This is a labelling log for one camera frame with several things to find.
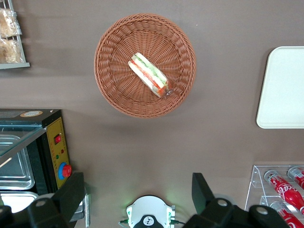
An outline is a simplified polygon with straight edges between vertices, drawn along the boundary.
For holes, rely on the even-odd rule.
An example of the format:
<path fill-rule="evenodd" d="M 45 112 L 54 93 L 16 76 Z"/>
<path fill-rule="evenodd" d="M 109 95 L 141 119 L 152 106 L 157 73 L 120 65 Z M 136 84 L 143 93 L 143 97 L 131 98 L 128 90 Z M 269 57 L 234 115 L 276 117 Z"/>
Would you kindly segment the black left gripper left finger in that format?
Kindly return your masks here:
<path fill-rule="evenodd" d="M 0 207 L 2 228 L 69 228 L 70 220 L 85 197 L 84 174 L 73 173 L 53 196 L 41 195 L 22 211 Z"/>

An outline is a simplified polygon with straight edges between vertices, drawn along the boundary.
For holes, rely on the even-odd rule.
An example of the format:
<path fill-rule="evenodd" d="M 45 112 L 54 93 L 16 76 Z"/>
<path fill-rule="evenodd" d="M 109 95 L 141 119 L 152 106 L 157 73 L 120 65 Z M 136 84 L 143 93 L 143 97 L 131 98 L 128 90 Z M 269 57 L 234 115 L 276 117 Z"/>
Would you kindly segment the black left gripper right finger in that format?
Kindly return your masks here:
<path fill-rule="evenodd" d="M 224 198 L 216 198 L 201 173 L 192 174 L 192 201 L 196 209 L 185 228 L 287 228 L 272 208 L 253 205 L 249 211 Z"/>

